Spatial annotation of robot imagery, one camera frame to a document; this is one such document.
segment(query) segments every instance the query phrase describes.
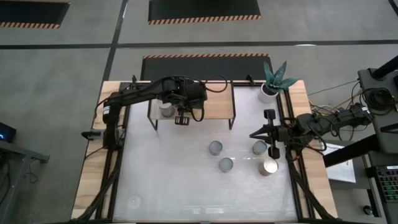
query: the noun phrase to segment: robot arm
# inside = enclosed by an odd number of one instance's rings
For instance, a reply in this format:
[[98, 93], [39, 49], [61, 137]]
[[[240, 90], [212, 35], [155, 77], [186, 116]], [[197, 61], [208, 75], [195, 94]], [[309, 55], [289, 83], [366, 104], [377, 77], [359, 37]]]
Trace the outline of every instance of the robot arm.
[[274, 110], [264, 110], [264, 117], [268, 119], [268, 124], [249, 135], [250, 138], [264, 140], [270, 144], [268, 150], [270, 157], [278, 159], [279, 149], [275, 146], [276, 141], [289, 145], [291, 150], [300, 152], [315, 137], [321, 137], [329, 132], [338, 132], [345, 126], [357, 127], [358, 125], [369, 125], [372, 123], [372, 116], [366, 107], [356, 103], [351, 105], [348, 110], [340, 110], [328, 116], [317, 114], [301, 114], [296, 118], [289, 118], [292, 124], [287, 124], [281, 120], [281, 125], [274, 126]]
[[116, 144], [116, 126], [123, 106], [153, 99], [176, 106], [179, 117], [176, 117], [175, 124], [188, 125], [189, 118], [182, 119], [183, 114], [191, 112], [193, 108], [203, 108], [203, 104], [207, 100], [206, 87], [204, 83], [194, 82], [186, 77], [165, 77], [143, 89], [133, 88], [112, 93], [104, 102], [103, 121], [106, 124], [106, 130], [103, 147], [114, 150], [118, 146]]

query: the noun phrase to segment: black mat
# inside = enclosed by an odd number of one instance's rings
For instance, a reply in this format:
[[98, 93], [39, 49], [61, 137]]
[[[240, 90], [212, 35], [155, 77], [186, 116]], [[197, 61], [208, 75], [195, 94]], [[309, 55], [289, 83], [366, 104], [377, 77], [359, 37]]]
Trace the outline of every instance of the black mat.
[[151, 0], [149, 24], [260, 19], [257, 0]]
[[142, 61], [141, 80], [155, 81], [164, 76], [183, 75], [207, 80], [222, 75], [228, 80], [265, 80], [264, 62], [271, 67], [268, 54], [150, 55]]
[[0, 1], [0, 27], [58, 29], [68, 2]]

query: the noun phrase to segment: gray floor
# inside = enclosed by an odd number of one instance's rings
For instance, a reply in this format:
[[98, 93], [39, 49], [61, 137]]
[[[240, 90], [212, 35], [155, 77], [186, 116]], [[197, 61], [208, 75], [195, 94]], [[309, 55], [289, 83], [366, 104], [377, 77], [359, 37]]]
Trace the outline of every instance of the gray floor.
[[[122, 0], [71, 2], [60, 29], [0, 28], [0, 45], [110, 44]], [[164, 26], [147, 25], [147, 5], [148, 0], [129, 1], [119, 43], [398, 39], [398, 17], [387, 0], [259, 0], [263, 18], [258, 21]], [[397, 52], [398, 45], [117, 49], [109, 79], [139, 77], [145, 55], [267, 53], [274, 67], [287, 60], [287, 76], [303, 79], [313, 93], [355, 80], [359, 69], [378, 67]], [[108, 53], [109, 49], [0, 50], [0, 121], [17, 128], [18, 144], [51, 155], [48, 164], [32, 166], [39, 182], [26, 180], [15, 223], [69, 219], [86, 149], [80, 133], [91, 125]], [[310, 99], [335, 106], [350, 97], [353, 85]], [[355, 132], [353, 140], [372, 133], [368, 127]], [[348, 139], [349, 132], [343, 138]], [[366, 191], [335, 189], [333, 196], [340, 218], [385, 223], [360, 211], [369, 203]]]

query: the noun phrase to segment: metal cylinder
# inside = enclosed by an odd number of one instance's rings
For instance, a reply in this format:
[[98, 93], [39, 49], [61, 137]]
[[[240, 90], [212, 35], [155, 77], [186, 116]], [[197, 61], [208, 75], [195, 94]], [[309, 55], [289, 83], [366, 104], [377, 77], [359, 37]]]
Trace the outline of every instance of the metal cylinder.
[[267, 144], [263, 141], [256, 141], [252, 147], [253, 153], [256, 155], [261, 155], [267, 151]]
[[265, 161], [259, 165], [259, 172], [263, 176], [269, 176], [274, 174], [278, 170], [278, 163], [271, 158], [265, 159]]
[[162, 103], [159, 105], [160, 113], [163, 117], [169, 118], [174, 115], [175, 108], [171, 103]]
[[228, 172], [232, 169], [232, 167], [234, 167], [234, 162], [230, 158], [224, 158], [220, 160], [218, 167], [222, 172]]
[[218, 156], [223, 150], [223, 145], [219, 141], [213, 141], [209, 145], [210, 154], [213, 156]]

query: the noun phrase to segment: yellow black striped tape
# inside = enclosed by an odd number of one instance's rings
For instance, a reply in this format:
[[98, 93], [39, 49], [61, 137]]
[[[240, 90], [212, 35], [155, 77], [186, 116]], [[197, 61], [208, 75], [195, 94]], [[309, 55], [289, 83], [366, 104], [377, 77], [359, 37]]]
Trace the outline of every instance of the yellow black striped tape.
[[189, 22], [218, 22], [218, 21], [241, 21], [241, 20], [255, 20], [261, 19], [261, 15], [246, 15], [246, 16], [212, 16], [212, 17], [196, 17], [183, 19], [159, 19], [149, 21], [149, 25], [161, 24], [181, 24]]
[[58, 29], [58, 24], [39, 24], [29, 22], [0, 22], [0, 27], [10, 28], [36, 28], [36, 29]]
[[268, 54], [186, 54], [186, 55], [146, 55], [146, 58], [188, 58], [188, 57], [268, 57]]

